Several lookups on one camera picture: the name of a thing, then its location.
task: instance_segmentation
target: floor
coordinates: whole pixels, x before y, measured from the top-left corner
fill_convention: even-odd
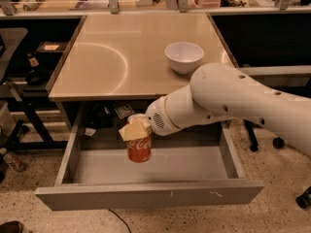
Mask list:
[[[47,122],[56,140],[67,139],[62,123]],[[311,185],[311,158],[285,146],[272,146],[274,135],[256,128],[259,151],[249,150],[250,142],[243,121],[235,119],[230,133],[247,178],[264,181],[264,189],[248,205],[201,206],[154,210],[115,210],[131,232],[311,232],[311,211],[295,202]],[[24,136],[36,139],[35,133]],[[22,173],[6,170],[0,184],[0,223],[19,220],[23,233],[52,232],[129,232],[126,225],[108,210],[52,212],[36,196],[41,186],[52,186],[62,159],[61,150],[22,152],[27,165]]]

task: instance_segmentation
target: gray drawer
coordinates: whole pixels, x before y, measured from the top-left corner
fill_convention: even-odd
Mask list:
[[[85,136],[79,109],[54,187],[36,195],[53,211],[250,203],[263,188],[245,178],[224,122],[159,137],[152,157],[133,163],[113,128]]]

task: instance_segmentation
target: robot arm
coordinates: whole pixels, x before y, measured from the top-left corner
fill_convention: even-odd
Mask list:
[[[269,88],[231,66],[209,63],[193,73],[189,85],[154,101],[146,115],[158,135],[240,117],[311,155],[310,110],[311,99]]]

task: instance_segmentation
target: desk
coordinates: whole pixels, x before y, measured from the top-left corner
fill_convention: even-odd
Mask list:
[[[202,63],[231,65],[206,14],[89,15],[50,92],[52,101],[155,99],[189,83],[164,50],[192,42]]]

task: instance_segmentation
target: bowl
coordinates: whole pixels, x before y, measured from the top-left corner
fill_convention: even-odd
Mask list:
[[[165,55],[170,67],[179,74],[187,74],[200,66],[204,51],[196,44],[173,43],[166,47]]]

